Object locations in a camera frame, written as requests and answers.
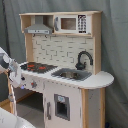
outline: handle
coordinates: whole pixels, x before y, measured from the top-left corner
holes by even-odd
[[[47,117],[48,117],[48,120],[51,120],[51,115],[50,115],[50,102],[47,103]]]
[[[57,22],[58,22],[58,17],[56,17],[56,18],[54,19],[54,27],[55,27],[55,30],[56,30],[56,31],[59,30],[58,27],[57,27]]]
[[[10,102],[14,102],[14,99],[11,98],[12,96],[12,93],[8,95],[8,99],[10,100]]]

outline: white cabinet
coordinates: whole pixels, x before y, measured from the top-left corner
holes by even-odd
[[[45,128],[83,128],[81,90],[45,82]]]

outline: range hood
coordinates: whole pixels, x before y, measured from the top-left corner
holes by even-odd
[[[53,29],[43,24],[43,16],[35,16],[35,24],[25,28],[25,33],[52,34]]]

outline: microwave window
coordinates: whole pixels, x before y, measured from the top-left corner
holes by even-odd
[[[61,18],[61,29],[76,30],[76,18]]]

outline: faucet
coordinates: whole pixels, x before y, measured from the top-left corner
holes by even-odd
[[[82,52],[80,52],[79,55],[78,55],[78,63],[76,64],[77,70],[83,70],[83,69],[85,69],[85,63],[82,64],[82,63],[80,62],[80,58],[81,58],[81,55],[82,55],[82,54],[86,54],[86,55],[88,56],[88,58],[90,59],[90,65],[93,65],[92,56],[91,56],[88,52],[82,51]]]

